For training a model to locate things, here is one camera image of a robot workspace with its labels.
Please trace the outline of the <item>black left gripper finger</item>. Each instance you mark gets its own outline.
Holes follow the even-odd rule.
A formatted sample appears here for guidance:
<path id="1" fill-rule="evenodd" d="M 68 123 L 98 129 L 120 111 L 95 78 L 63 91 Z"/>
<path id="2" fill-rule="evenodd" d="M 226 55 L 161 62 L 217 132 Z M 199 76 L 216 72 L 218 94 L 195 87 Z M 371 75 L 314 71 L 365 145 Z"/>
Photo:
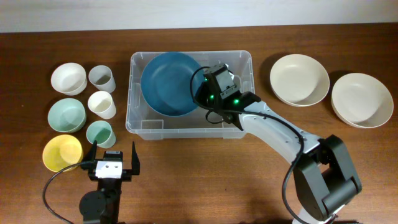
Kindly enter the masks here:
<path id="1" fill-rule="evenodd" d="M 94 140 L 93 144 L 91 145 L 90 150 L 84 156 L 83 162 L 94 161 L 96 157 L 96 150 L 97 150 L 97 140 Z"/>
<path id="2" fill-rule="evenodd" d="M 140 161 L 137 155 L 135 142 L 132 142 L 132 157 L 131 157 L 131 174 L 139 175 L 140 174 Z"/>

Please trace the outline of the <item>large cream bowl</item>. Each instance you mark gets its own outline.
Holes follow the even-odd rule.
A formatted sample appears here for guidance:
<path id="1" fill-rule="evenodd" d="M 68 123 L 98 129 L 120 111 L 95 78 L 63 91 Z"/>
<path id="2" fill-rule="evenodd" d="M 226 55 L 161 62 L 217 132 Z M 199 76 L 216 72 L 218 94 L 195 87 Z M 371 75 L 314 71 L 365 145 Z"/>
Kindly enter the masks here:
<path id="1" fill-rule="evenodd" d="M 390 91 L 378 79 L 364 73 L 339 78 L 331 92 L 331 105 L 337 117 L 355 128 L 377 128 L 394 112 Z"/>
<path id="2" fill-rule="evenodd" d="M 270 71 L 270 83 L 276 97 L 290 106 L 307 107 L 319 103 L 330 89 L 324 66 L 307 55 L 281 57 Z"/>

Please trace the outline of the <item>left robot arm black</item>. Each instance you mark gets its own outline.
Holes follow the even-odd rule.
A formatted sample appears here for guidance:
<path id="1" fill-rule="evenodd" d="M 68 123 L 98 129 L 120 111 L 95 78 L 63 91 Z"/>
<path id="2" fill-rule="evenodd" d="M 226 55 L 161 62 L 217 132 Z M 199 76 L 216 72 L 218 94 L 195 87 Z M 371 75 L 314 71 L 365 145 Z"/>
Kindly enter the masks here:
<path id="1" fill-rule="evenodd" d="M 79 210 L 84 223 L 117 223 L 123 182 L 140 174 L 140 161 L 133 144 L 131 168 L 123 168 L 121 151 L 105 151 L 103 158 L 96 158 L 97 142 L 92 144 L 83 157 L 81 168 L 88 172 L 91 181 L 98 183 L 97 189 L 86 193 L 80 200 Z"/>

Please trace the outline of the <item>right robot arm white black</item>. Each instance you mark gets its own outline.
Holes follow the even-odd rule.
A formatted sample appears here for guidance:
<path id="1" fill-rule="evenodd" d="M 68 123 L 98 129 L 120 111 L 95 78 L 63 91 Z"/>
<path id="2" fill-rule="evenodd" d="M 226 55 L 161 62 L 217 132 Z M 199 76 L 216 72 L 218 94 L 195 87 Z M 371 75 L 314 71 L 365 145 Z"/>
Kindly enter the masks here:
<path id="1" fill-rule="evenodd" d="M 358 173 L 339 137 L 323 139 L 307 133 L 274 113 L 254 93 L 243 93 L 234 85 L 221 89 L 204 81 L 190 94 L 196 105 L 261 139 L 290 164 L 282 200 L 295 223 L 332 223 L 361 192 Z"/>

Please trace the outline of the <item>clear plastic storage container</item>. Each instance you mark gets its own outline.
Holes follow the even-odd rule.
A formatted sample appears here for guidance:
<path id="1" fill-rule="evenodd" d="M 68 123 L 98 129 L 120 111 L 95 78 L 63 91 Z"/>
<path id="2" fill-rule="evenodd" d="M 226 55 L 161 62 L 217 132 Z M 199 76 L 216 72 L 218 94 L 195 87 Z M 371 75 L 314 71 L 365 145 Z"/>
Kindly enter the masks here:
<path id="1" fill-rule="evenodd" d="M 245 135 L 233 124 L 222 123 L 221 116 L 199 107 L 185 116 L 165 116 L 153 110 L 141 90 L 141 76 L 146 65 L 166 52 L 136 52 L 131 57 L 126 129 L 145 140 L 170 138 L 224 138 L 240 139 Z M 252 56 L 245 50 L 181 52 L 191 56 L 204 73 L 206 66 L 227 64 L 233 81 L 241 92 L 254 92 Z"/>

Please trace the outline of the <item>mint green plastic cup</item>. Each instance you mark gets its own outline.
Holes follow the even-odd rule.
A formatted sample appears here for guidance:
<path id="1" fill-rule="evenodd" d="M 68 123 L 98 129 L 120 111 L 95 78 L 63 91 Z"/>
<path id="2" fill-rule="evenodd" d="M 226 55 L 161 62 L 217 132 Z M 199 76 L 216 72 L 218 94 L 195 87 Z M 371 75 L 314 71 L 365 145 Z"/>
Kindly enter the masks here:
<path id="1" fill-rule="evenodd" d="M 116 143 L 116 135 L 111 125 L 106 121 L 95 121 L 86 130 L 87 140 L 93 144 L 97 142 L 98 147 L 109 149 Z"/>

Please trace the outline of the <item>yellow small bowl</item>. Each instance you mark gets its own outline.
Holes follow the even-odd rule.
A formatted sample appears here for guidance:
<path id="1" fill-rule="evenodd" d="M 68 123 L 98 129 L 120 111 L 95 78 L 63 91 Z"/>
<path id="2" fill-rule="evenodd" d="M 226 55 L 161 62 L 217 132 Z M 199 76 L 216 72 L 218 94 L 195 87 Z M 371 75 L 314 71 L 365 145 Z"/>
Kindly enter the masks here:
<path id="1" fill-rule="evenodd" d="M 52 172 L 58 172 L 83 160 L 83 148 L 80 141 L 68 134 L 52 138 L 44 147 L 42 160 L 44 166 Z"/>

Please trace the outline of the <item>mint green small bowl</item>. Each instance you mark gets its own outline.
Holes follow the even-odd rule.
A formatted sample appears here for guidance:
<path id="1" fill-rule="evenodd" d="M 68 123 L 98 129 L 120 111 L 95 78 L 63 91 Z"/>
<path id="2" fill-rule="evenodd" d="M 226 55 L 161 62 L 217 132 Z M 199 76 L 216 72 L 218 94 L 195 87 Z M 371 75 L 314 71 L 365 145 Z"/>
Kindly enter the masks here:
<path id="1" fill-rule="evenodd" d="M 47 121 L 57 132 L 75 133 L 86 123 L 85 107 L 73 98 L 59 100 L 50 108 Z"/>

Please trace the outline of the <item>cream plastic cup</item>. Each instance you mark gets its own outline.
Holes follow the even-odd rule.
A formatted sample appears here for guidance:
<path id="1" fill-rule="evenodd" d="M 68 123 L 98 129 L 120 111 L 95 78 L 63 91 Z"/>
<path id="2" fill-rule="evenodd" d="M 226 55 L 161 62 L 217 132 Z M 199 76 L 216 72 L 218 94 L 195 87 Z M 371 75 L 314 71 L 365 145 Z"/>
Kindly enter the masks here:
<path id="1" fill-rule="evenodd" d="M 103 119 L 111 119 L 116 115 L 116 105 L 110 93 L 97 91 L 88 98 L 88 108 Z"/>

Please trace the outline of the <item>grey plastic cup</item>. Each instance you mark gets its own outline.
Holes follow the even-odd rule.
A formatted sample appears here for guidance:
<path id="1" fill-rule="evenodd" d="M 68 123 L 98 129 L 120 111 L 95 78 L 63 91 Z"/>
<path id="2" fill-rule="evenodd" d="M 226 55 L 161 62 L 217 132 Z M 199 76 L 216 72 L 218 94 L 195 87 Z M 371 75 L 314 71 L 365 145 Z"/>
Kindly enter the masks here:
<path id="1" fill-rule="evenodd" d="M 112 93 L 116 89 L 116 82 L 114 80 L 111 69 L 105 65 L 98 65 L 92 68 L 89 72 L 88 79 L 100 91 Z"/>

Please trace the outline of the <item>white small bowl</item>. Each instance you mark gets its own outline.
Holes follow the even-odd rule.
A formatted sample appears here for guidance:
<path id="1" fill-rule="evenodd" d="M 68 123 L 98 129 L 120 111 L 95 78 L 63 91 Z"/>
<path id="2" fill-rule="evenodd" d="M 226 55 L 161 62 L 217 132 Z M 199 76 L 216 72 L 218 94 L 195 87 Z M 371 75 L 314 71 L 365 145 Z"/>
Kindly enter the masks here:
<path id="1" fill-rule="evenodd" d="M 64 63 L 57 67 L 50 79 L 54 90 L 68 96 L 80 94 L 87 86 L 85 69 L 78 63 Z"/>

